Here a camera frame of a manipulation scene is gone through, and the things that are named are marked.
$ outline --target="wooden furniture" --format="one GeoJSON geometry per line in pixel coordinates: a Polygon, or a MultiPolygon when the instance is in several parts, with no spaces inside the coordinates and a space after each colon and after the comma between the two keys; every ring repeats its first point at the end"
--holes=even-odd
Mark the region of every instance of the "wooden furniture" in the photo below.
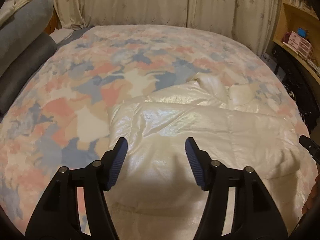
{"type": "Polygon", "coordinates": [[[58,29],[58,23],[59,23],[59,18],[57,16],[56,10],[53,9],[53,14],[52,14],[51,20],[50,20],[48,26],[45,28],[44,32],[48,33],[48,34],[53,33],[55,28],[58,29]]]}
{"type": "Polygon", "coordinates": [[[318,17],[312,12],[291,5],[289,0],[282,0],[273,41],[301,63],[300,70],[320,105],[320,77],[306,61],[281,42],[285,33],[297,32],[298,27],[308,31],[308,39],[314,48],[313,58],[320,64],[320,21],[318,17]]]}

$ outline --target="curtain fold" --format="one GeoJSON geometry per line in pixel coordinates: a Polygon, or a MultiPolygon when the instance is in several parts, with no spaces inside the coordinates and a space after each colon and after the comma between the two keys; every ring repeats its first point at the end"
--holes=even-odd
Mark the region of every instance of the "curtain fold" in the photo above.
{"type": "Polygon", "coordinates": [[[281,0],[54,0],[63,28],[162,24],[222,34],[260,56],[281,0]]]}

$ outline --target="human hand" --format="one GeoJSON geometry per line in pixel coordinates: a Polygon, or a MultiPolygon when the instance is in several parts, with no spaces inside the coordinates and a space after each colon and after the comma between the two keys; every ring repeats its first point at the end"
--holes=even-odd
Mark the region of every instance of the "human hand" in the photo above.
{"type": "Polygon", "coordinates": [[[307,201],[305,202],[305,204],[302,207],[302,214],[307,213],[308,209],[312,208],[313,205],[313,199],[316,198],[316,196],[318,195],[318,187],[317,187],[317,182],[320,181],[320,174],[316,177],[316,184],[313,185],[311,192],[308,196],[307,201]]]}

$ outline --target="metal pin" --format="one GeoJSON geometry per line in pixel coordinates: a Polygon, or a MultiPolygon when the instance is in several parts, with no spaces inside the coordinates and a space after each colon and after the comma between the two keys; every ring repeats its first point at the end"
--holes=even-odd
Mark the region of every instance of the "metal pin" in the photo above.
{"type": "Polygon", "coordinates": [[[92,166],[93,167],[99,167],[101,165],[101,161],[99,161],[99,160],[96,160],[96,161],[94,161],[93,163],[92,163],[92,166]]]}
{"type": "Polygon", "coordinates": [[[246,167],[245,167],[245,170],[246,170],[247,172],[249,172],[249,173],[254,172],[254,169],[253,169],[251,166],[246,166],[246,167]]]}
{"type": "Polygon", "coordinates": [[[218,167],[221,163],[217,160],[213,160],[211,161],[211,165],[214,166],[214,167],[218,167]]]}
{"type": "Polygon", "coordinates": [[[66,167],[66,166],[62,166],[59,168],[59,172],[61,172],[61,173],[65,173],[67,170],[68,170],[68,167],[66,167]]]}

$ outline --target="row of books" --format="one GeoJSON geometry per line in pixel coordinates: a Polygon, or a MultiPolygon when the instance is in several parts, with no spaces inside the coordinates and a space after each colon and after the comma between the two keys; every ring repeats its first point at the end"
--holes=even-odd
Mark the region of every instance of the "row of books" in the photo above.
{"type": "Polygon", "coordinates": [[[315,11],[307,0],[289,0],[289,3],[303,10],[306,10],[311,14],[316,15],[315,11]]]}

